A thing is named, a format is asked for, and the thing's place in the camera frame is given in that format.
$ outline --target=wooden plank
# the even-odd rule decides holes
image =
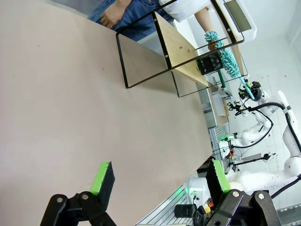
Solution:
[[[115,32],[35,0],[0,1],[0,27],[3,225],[39,225],[102,161],[116,177],[108,213],[134,225],[212,154],[197,94],[178,98],[170,74],[125,89]]]
[[[162,32],[164,43],[172,66],[176,66],[198,56],[196,49],[158,13],[156,18]],[[208,87],[206,77],[197,70],[197,62],[192,61],[175,69],[175,71],[194,82]]]
[[[224,110],[225,110],[225,113],[226,113],[226,116],[230,116],[230,112],[229,112],[229,109],[228,109],[228,106],[227,106],[227,101],[225,100],[222,100],[222,105],[224,106]]]

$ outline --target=person's hand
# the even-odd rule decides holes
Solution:
[[[121,20],[126,7],[119,4],[118,1],[110,5],[104,13],[101,15],[101,23],[103,26],[112,28],[115,24]]]
[[[208,45],[208,49],[209,49],[210,51],[216,49],[216,47],[215,47],[215,44],[216,44],[216,43],[212,43],[212,42],[215,42],[215,39],[213,39],[213,40],[209,43],[209,45]]]

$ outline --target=black cable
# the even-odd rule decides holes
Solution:
[[[245,108],[247,108],[247,107],[245,106],[245,103],[250,99],[250,97],[247,98],[244,102],[243,102],[243,100],[241,99],[241,97],[239,97],[239,99],[240,99],[241,103],[243,104],[243,106],[244,106]]]
[[[263,107],[267,107],[267,106],[276,106],[276,107],[280,107],[282,110],[285,109],[285,107],[279,103],[276,103],[276,102],[270,102],[270,103],[265,103],[265,104],[262,104],[262,105],[258,105],[257,107],[249,107],[248,110],[249,111],[254,111],[254,110],[259,110]],[[290,120],[290,117],[289,117],[289,114],[288,113],[285,113],[285,119],[286,119],[286,122],[287,122],[287,125],[288,125],[288,128],[290,129],[292,135],[293,135],[293,138],[299,148],[299,151],[301,152],[301,145],[300,145],[300,142],[299,142],[299,139],[297,138],[297,135],[295,133],[295,131],[293,130],[292,128],[292,125],[291,125],[291,120]]]
[[[238,148],[238,150],[239,150],[239,152],[240,152],[240,155],[241,155],[240,157],[243,157],[243,154],[241,153],[241,150],[240,150],[239,148]]]
[[[227,147],[225,150],[223,150],[223,151],[221,151],[221,152],[219,152],[219,153],[213,154],[212,156],[215,156],[215,155],[217,155],[217,154],[221,154],[221,153],[225,152],[225,151],[228,150],[228,149],[229,149],[229,147]]]
[[[265,134],[262,138],[260,138],[258,141],[256,141],[255,143],[252,143],[251,145],[248,145],[248,146],[234,146],[234,145],[232,145],[232,146],[231,146],[232,148],[234,148],[234,147],[236,147],[236,148],[248,148],[248,147],[252,147],[252,146],[258,144],[259,142],[261,142],[261,141],[269,134],[269,132],[270,132],[271,129],[273,128],[274,124],[273,124],[272,120],[271,120],[268,116],[266,116],[264,113],[262,113],[261,111],[259,111],[259,110],[257,110],[257,109],[255,109],[254,111],[257,111],[257,112],[261,113],[264,117],[266,117],[266,118],[270,121],[271,127],[270,127],[269,130],[266,132],[266,134]]]
[[[238,155],[235,155],[235,154],[233,154],[233,155],[236,156],[237,158],[240,158]],[[235,159],[236,159],[236,158],[235,158]],[[235,160],[235,159],[234,159],[234,160]]]
[[[214,83],[214,86],[215,86],[216,88],[219,88],[219,87],[217,86],[217,82],[216,82],[215,77],[213,77],[213,83]]]
[[[293,186],[294,184],[296,184],[299,180],[301,180],[301,174],[298,176],[297,179],[295,179],[293,182],[283,186],[282,188],[280,188],[278,191],[276,191],[273,195],[271,195],[271,198],[275,198],[276,196],[278,196],[280,193],[282,193],[284,190],[288,189],[289,187]]]
[[[260,131],[262,130],[262,128],[263,128],[263,125],[262,125],[262,127],[258,130],[258,132],[260,132]]]
[[[196,195],[194,195],[194,197],[193,197],[193,199],[192,199],[192,206],[193,206],[193,208],[194,208],[194,210],[195,210],[195,212],[196,213],[198,213],[200,216],[202,216],[202,214],[198,211],[198,209],[196,208],[196,204],[194,204],[194,200],[196,199]]]
[[[220,148],[218,148],[218,149],[215,149],[215,150],[212,150],[212,152],[215,152],[215,151],[217,151],[217,150],[220,150]]]
[[[201,215],[201,216],[199,217],[199,215],[197,214],[197,215],[193,218],[193,225],[194,225],[194,226],[202,226],[202,225],[203,225],[203,222],[204,222],[204,218],[205,218],[204,215]]]
[[[249,150],[252,149],[253,147],[251,147],[251,148],[249,148],[248,150],[246,150],[245,152],[243,152],[243,153],[241,154],[241,157],[243,156],[244,153],[246,153],[247,151],[249,151]]]

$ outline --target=person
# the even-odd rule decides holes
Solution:
[[[90,14],[89,20],[120,31],[143,15],[170,0],[103,0]],[[178,22],[194,15],[203,30],[214,31],[209,15],[210,0],[177,0],[157,11],[165,20]],[[122,32],[135,41],[156,31],[152,16],[147,16]]]

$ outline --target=white wall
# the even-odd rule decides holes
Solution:
[[[301,1],[296,4],[295,13],[285,35],[301,62]]]
[[[284,35],[293,14],[296,3],[301,5],[299,0],[241,0],[254,20],[257,27],[256,39],[267,39]],[[223,38],[224,32],[214,11],[210,12],[210,17],[215,30],[220,38]],[[188,19],[192,32],[196,38],[197,44],[203,46],[205,32],[201,29],[194,17]]]

